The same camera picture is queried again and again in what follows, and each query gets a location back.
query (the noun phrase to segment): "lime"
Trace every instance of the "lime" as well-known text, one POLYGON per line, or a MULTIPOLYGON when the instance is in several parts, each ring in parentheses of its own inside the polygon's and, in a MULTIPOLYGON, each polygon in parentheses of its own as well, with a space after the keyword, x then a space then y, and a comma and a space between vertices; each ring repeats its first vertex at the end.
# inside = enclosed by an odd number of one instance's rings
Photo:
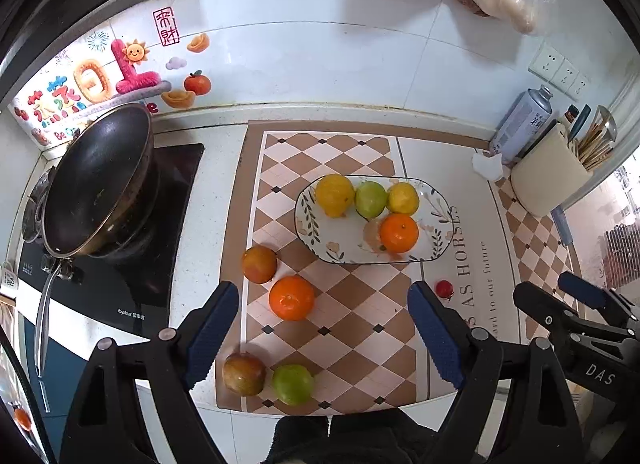
POLYGON ((392 213, 413 215, 420 206, 418 192, 408 182, 398 182, 391 186, 387 197, 386 207, 392 213))
POLYGON ((273 372, 271 386, 284 404, 298 406, 311 398, 314 378, 302 365, 283 365, 273 372))
POLYGON ((316 186, 316 202, 331 218, 340 217, 353 204, 355 191, 344 175, 325 175, 316 186))
POLYGON ((386 206, 386 190, 377 182, 363 182, 356 189, 356 211, 367 220, 374 219, 386 206))

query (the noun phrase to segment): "blue gripper pad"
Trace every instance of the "blue gripper pad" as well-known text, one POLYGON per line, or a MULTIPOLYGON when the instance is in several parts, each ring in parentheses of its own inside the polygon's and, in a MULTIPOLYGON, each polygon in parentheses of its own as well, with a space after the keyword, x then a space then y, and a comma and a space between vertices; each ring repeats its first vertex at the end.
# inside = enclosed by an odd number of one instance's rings
POLYGON ((218 291, 222 295, 187 348, 187 371, 183 379, 188 390, 192 390, 196 383, 207 377, 222 341, 238 312, 240 303, 238 288, 228 283, 226 288, 220 288, 215 292, 218 291))
POLYGON ((407 306, 441 378, 459 390, 465 383, 460 368, 460 350, 416 283, 409 287, 407 306))
POLYGON ((571 272, 565 271, 558 277, 558 287, 589 308, 598 309, 607 304, 601 288, 591 285, 571 272))

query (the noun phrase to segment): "oval white plate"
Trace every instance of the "oval white plate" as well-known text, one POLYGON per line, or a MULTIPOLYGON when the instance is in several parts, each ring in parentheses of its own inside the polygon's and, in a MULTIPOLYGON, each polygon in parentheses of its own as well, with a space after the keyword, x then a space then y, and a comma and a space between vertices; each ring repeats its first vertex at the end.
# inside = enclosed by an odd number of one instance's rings
POLYGON ((402 263, 433 261, 442 256, 453 238, 453 221, 445 198, 427 182, 401 177, 346 176, 354 188, 366 181, 375 181, 385 190, 398 182, 409 182, 418 192, 420 207, 412 218, 420 235, 414 247, 406 253, 385 250, 378 228, 389 214, 385 209, 370 221, 350 206, 341 218, 332 219, 316 204, 316 179, 303 189, 296 201, 296 234, 318 258, 329 263, 402 263))

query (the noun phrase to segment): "beige cylinder container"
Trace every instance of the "beige cylinder container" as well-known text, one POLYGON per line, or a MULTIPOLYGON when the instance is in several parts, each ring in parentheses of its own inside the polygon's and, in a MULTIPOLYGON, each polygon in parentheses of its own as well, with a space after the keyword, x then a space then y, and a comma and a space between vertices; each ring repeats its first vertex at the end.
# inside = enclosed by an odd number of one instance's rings
POLYGON ((574 194, 592 173, 566 143, 566 128, 558 123, 511 171, 513 192, 535 217, 544 217, 574 194))

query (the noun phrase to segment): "electrical outlet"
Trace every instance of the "electrical outlet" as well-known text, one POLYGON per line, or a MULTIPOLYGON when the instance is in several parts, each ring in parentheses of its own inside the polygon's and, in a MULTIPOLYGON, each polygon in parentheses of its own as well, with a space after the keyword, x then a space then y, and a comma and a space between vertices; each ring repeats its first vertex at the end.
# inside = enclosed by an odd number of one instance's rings
POLYGON ((578 69, 571 64, 571 61, 565 59, 558 68, 558 72, 549 81, 556 88, 560 88, 563 92, 569 90, 569 86, 574 84, 575 78, 578 77, 578 69))
POLYGON ((574 84, 569 87, 566 95, 571 97, 573 100, 580 100, 584 92, 589 88, 590 81, 583 74, 578 74, 578 77, 575 78, 574 84))
POLYGON ((538 55, 529 65, 529 72, 540 76, 545 81, 551 79, 560 69, 564 61, 564 56, 551 45, 543 43, 538 51, 538 55))

